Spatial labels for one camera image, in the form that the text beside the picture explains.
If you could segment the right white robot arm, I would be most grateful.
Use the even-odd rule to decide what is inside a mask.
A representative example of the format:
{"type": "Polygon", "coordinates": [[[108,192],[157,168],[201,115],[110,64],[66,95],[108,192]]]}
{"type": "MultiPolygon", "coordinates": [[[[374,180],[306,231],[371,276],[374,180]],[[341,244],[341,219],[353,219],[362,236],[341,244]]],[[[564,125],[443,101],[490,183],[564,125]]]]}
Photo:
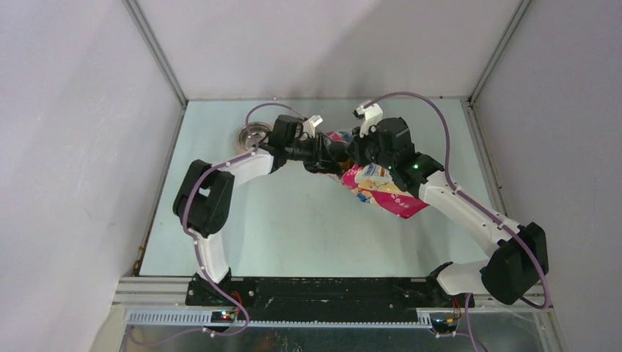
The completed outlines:
{"type": "Polygon", "coordinates": [[[376,164],[388,170],[401,190],[437,209],[461,226],[487,256],[471,263],[448,262],[428,275],[428,300],[448,305],[456,295],[488,293],[511,305],[542,282],[549,270],[546,233],[538,224],[520,224],[487,208],[459,184],[447,167],[417,152],[401,117],[364,123],[352,130],[348,154],[360,166],[376,164]]]}

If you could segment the colourful cat food bag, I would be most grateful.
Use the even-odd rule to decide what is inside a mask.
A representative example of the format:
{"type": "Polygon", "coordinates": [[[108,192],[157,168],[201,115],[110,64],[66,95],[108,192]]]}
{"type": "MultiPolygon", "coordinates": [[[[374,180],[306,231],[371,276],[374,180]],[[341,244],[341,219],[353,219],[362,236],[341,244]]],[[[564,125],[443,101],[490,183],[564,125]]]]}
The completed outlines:
{"type": "Polygon", "coordinates": [[[328,176],[346,187],[360,202],[375,205],[402,219],[409,219],[428,207],[422,200],[401,191],[393,183],[388,170],[381,166],[359,166],[353,161],[346,161],[341,165],[341,176],[328,176]]]}

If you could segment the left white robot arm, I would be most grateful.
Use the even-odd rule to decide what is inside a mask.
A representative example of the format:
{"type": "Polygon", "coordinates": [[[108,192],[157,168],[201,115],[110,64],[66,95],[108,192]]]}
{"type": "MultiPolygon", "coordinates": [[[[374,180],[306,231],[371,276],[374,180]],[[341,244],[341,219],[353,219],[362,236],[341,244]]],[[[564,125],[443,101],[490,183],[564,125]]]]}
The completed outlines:
{"type": "Polygon", "coordinates": [[[348,144],[317,131],[320,121],[318,115],[308,119],[280,115],[263,136],[251,135],[253,143],[246,152],[215,165],[196,160],[188,168],[172,209],[193,240],[197,273],[207,281],[203,295],[212,304],[226,304],[232,295],[231,284],[223,280],[230,266],[222,229],[236,187],[274,173],[289,161],[301,162],[310,173],[343,174],[348,144]]]}

